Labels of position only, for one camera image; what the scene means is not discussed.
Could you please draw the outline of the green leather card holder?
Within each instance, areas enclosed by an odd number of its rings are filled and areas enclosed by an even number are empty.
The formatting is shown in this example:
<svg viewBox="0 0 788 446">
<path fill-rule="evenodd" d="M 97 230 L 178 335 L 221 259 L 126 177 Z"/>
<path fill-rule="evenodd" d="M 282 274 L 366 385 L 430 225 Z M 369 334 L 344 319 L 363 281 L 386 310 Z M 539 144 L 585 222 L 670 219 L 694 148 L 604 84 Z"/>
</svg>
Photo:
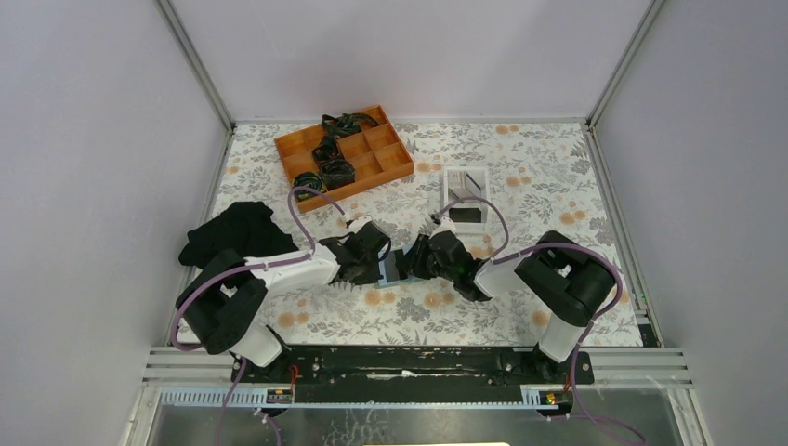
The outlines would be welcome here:
<svg viewBox="0 0 788 446">
<path fill-rule="evenodd" d="M 404 245 L 397 249 L 391 249 L 388 254 L 378 263 L 379 279 L 374 284 L 375 288 L 388 288 L 395 285 L 418 282 L 419 278 L 411 273 L 400 271 L 396 266 L 396 261 L 404 257 L 412 248 L 411 244 Z"/>
</svg>

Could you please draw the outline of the white plastic card box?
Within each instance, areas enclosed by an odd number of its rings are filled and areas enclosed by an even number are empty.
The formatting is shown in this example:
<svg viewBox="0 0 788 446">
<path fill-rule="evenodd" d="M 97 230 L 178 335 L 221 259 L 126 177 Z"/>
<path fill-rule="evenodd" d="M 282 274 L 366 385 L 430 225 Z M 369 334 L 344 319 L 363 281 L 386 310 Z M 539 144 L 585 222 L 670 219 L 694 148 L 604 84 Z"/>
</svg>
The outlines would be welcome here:
<svg viewBox="0 0 788 446">
<path fill-rule="evenodd" d="M 458 233 L 482 234 L 489 226 L 490 208 L 474 197 L 489 199 L 489 173 L 484 167 L 446 166 L 441 180 L 440 208 L 451 207 L 446 214 Z"/>
</svg>

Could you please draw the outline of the black cloth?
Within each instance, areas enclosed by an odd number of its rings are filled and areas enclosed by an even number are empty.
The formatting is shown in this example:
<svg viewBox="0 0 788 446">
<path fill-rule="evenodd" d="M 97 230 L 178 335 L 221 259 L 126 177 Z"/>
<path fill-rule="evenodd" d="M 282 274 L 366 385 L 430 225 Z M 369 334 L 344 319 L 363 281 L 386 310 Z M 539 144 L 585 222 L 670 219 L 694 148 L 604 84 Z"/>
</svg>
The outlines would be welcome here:
<svg viewBox="0 0 788 446">
<path fill-rule="evenodd" d="M 187 244 L 179 253 L 178 262 L 202 269 L 225 250 L 233 250 L 241 257 L 297 251 L 293 237 L 272 221 L 273 214 L 262 202 L 231 204 L 218 216 L 187 232 Z"/>
</svg>

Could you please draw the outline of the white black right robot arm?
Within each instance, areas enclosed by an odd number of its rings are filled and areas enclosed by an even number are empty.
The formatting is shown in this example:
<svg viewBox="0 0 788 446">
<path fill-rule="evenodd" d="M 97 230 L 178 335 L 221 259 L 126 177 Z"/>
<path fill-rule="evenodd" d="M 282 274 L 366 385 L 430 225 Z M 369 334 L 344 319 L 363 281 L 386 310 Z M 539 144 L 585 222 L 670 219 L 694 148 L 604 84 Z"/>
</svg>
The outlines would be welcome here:
<svg viewBox="0 0 788 446">
<path fill-rule="evenodd" d="M 555 383 L 570 370 L 569 357 L 596 319 L 620 299 L 621 277 L 604 256 L 550 230 L 534 246 L 494 260 L 476 259 L 450 231 L 420 235 L 396 261 L 398 272 L 421 280 L 441 278 L 470 302 L 531 290 L 552 312 L 532 361 L 542 381 Z"/>
</svg>

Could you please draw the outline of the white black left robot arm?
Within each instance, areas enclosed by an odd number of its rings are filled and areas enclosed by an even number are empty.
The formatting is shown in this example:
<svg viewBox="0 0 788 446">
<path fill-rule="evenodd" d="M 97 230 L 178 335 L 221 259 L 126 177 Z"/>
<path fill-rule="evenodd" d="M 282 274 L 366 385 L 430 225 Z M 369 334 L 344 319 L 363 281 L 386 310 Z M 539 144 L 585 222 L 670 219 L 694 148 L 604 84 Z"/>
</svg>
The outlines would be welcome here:
<svg viewBox="0 0 788 446">
<path fill-rule="evenodd" d="M 310 240 L 309 249 L 268 257 L 242 257 L 233 250 L 215 256 L 176 302 L 177 322 L 184 321 L 194 344 L 171 341 L 182 351 L 203 348 L 210 355 L 232 353 L 252 363 L 268 382 L 285 376 L 288 358 L 282 340 L 255 318 L 269 297 L 335 282 L 354 285 L 378 280 L 378 264 L 390 238 L 369 217 L 352 220 L 340 237 Z"/>
</svg>

